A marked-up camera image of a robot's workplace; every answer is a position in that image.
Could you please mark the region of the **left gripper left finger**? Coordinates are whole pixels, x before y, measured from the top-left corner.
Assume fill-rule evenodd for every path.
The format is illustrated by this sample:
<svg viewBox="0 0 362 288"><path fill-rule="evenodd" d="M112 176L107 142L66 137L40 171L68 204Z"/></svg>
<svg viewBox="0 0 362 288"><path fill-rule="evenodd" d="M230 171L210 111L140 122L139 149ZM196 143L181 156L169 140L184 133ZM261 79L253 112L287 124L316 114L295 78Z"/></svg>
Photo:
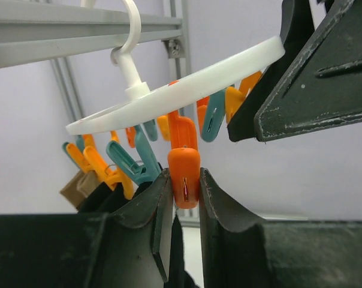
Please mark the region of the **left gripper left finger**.
<svg viewBox="0 0 362 288"><path fill-rule="evenodd" d="M0 215L0 287L162 287L172 209L163 170L111 214Z"/></svg>

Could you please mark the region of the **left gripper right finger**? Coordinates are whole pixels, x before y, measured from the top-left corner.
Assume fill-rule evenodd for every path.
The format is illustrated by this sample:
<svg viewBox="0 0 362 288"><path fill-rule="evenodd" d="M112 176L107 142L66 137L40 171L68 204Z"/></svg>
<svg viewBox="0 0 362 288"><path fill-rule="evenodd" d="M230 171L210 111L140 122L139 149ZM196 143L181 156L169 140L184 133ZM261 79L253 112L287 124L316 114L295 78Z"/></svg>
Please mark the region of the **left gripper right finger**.
<svg viewBox="0 0 362 288"><path fill-rule="evenodd" d="M206 287L362 287L362 221L266 220L200 178Z"/></svg>

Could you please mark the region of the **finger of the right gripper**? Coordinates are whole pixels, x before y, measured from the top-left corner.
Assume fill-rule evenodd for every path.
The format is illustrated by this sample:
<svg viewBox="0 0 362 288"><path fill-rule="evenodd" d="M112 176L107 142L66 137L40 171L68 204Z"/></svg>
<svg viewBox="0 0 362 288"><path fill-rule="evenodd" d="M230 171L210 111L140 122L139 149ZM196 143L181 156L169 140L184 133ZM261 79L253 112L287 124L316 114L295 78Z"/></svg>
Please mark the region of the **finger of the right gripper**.
<svg viewBox="0 0 362 288"><path fill-rule="evenodd" d="M254 118L260 142L362 122L362 1L335 1Z"/></svg>
<svg viewBox="0 0 362 288"><path fill-rule="evenodd" d="M285 48L285 54L265 70L258 83L248 94L245 102L229 121L227 130L229 139L232 142L239 142L256 136L254 129L255 114L311 37L314 30L309 1L282 1L280 38Z"/></svg>

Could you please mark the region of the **orange clothes peg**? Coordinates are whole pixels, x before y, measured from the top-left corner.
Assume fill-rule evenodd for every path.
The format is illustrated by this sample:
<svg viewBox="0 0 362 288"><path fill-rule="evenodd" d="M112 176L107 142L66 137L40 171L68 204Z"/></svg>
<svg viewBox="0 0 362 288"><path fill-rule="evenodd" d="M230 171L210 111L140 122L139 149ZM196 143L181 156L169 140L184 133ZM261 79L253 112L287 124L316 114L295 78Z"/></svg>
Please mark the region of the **orange clothes peg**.
<svg viewBox="0 0 362 288"><path fill-rule="evenodd" d="M168 165L173 195L180 209L198 205L200 195L200 164L197 131L194 122L178 111L168 114L171 151Z"/></svg>

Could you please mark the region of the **white round clip hanger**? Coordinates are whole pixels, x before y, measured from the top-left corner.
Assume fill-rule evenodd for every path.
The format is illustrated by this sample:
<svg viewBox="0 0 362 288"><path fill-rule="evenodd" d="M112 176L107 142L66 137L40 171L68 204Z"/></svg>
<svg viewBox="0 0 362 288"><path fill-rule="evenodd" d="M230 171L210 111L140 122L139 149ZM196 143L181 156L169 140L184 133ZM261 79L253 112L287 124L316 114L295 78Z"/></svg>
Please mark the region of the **white round clip hanger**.
<svg viewBox="0 0 362 288"><path fill-rule="evenodd" d="M128 87L129 102L118 104L66 126L70 135L103 133L133 127L188 106L234 82L250 76L285 54L282 40L274 36L256 46L181 78L170 86L150 90L141 80L131 51L141 35L141 16L134 1L124 1L129 15L129 35L121 48L111 51Z"/></svg>

